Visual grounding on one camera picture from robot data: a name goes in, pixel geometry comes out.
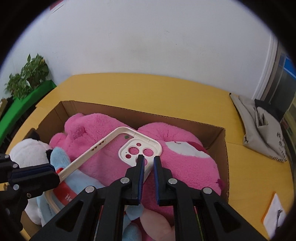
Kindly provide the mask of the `grey cloth bag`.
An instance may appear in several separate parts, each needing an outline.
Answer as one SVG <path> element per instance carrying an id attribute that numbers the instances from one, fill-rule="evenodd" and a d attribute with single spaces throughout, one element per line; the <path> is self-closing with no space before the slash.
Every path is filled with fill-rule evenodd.
<path id="1" fill-rule="evenodd" d="M 287 155 L 280 123 L 255 101 L 229 94 L 244 125 L 243 145 L 273 160 L 285 162 Z"/>

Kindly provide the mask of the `pink teal plush toy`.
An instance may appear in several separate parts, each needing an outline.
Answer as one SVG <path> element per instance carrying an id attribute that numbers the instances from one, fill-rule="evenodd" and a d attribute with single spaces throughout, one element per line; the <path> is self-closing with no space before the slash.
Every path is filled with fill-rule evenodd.
<path id="1" fill-rule="evenodd" d="M 176 240 L 175 227 L 161 214 L 144 208 L 140 216 L 140 222 L 144 231 L 153 240 Z"/>

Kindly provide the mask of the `green potted plant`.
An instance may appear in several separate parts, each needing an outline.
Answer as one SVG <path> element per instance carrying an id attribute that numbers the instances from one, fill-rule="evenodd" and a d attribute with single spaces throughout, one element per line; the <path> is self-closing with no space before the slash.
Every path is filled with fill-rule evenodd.
<path id="1" fill-rule="evenodd" d="M 31 58 L 29 54 L 20 73 L 10 74 L 5 90 L 13 98 L 24 99 L 46 81 L 48 75 L 49 68 L 44 57 L 37 54 L 35 58 Z"/>

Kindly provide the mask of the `black pen on notepad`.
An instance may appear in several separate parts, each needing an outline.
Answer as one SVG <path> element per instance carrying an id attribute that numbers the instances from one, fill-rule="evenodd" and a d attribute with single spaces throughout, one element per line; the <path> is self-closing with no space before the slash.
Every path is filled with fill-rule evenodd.
<path id="1" fill-rule="evenodd" d="M 279 219 L 280 219 L 280 215 L 281 215 L 282 212 L 283 212 L 282 209 L 279 209 L 279 210 L 277 211 L 277 219 L 276 219 L 277 222 L 279 221 Z"/>

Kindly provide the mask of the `pink plush bear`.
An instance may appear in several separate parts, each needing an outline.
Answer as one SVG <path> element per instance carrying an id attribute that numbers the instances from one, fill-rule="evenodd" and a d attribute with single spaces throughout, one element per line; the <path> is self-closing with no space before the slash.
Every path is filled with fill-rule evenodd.
<path id="1" fill-rule="evenodd" d="M 75 114 L 66 121 L 64 130 L 74 125 L 125 126 L 117 119 L 101 113 Z M 185 182 L 189 187 L 211 187 L 217 194 L 221 194 L 224 183 L 220 178 L 217 164 L 192 133 L 167 123 L 148 123 L 138 128 L 138 132 L 161 144 L 162 166 L 170 169 L 175 178 Z"/>

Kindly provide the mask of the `white phone case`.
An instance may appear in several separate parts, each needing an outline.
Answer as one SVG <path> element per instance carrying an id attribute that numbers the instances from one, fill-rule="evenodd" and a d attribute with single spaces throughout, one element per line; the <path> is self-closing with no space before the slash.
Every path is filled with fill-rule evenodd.
<path id="1" fill-rule="evenodd" d="M 126 126 L 79 126 L 65 128 L 55 134 L 50 146 L 60 147 L 70 164 L 60 173 L 60 184 L 75 170 L 97 179 L 108 186 L 136 165 L 138 155 L 144 156 L 144 177 L 152 170 L 152 159 L 162 153 L 159 142 Z M 57 214 L 61 209 L 53 202 L 52 191 L 44 193 L 46 201 Z"/>

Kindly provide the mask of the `white plush toy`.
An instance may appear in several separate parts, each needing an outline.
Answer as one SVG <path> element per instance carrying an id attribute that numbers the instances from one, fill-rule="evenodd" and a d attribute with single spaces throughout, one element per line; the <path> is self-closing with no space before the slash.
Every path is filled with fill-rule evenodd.
<path id="1" fill-rule="evenodd" d="M 11 160 L 16 162 L 20 168 L 25 168 L 49 163 L 52 150 L 46 143 L 27 138 L 17 143 L 11 149 L 9 155 Z M 41 226 L 45 224 L 36 197 L 28 200 L 25 212 L 34 224 Z"/>

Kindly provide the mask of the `brown cardboard box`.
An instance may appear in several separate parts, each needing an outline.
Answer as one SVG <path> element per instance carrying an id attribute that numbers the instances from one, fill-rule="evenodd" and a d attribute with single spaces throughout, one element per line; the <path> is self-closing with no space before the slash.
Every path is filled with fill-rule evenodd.
<path id="1" fill-rule="evenodd" d="M 211 187 L 229 199 L 229 167 L 225 130 L 179 118 L 78 101 L 59 102 L 28 136 L 61 147 L 75 160 L 93 144 L 127 126 L 162 146 L 162 165 L 188 186 Z"/>

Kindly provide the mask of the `light blue plush bear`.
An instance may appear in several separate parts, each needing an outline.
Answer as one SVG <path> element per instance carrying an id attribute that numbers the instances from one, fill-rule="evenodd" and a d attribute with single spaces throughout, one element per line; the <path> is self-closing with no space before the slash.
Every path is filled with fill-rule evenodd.
<path id="1" fill-rule="evenodd" d="M 54 166 L 57 173 L 60 173 L 70 164 L 70 159 L 66 152 L 60 147 L 55 147 L 50 155 L 50 164 Z M 64 208 L 72 199 L 74 199 L 87 186 L 103 188 L 97 179 L 94 179 L 80 170 L 75 170 L 65 181 L 53 190 L 52 199 L 59 209 Z M 41 213 L 41 225 L 48 223 L 56 213 L 46 201 L 45 195 L 36 198 L 37 205 Z M 139 218 L 144 211 L 143 205 L 128 207 L 123 218 L 123 240 L 142 240 L 142 233 L 138 226 L 132 223 Z"/>

